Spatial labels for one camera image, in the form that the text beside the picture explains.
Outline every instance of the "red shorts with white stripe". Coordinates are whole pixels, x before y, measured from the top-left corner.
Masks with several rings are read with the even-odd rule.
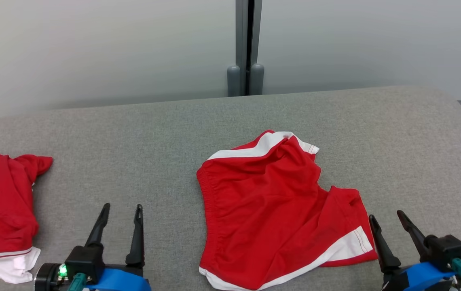
[[[318,150],[291,132],[266,131],[202,164],[199,271],[214,288],[261,290],[315,267],[377,259],[358,190],[317,184]]]

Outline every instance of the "folded clothing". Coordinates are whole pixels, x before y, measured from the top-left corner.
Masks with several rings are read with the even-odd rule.
[[[9,283],[31,281],[29,271],[40,254],[32,246],[38,232],[33,214],[36,177],[45,173],[51,157],[0,155],[0,278]]]
[[[202,164],[199,272],[214,288],[261,290],[318,266],[377,259],[358,190],[317,184],[318,151],[291,132],[266,131]]]

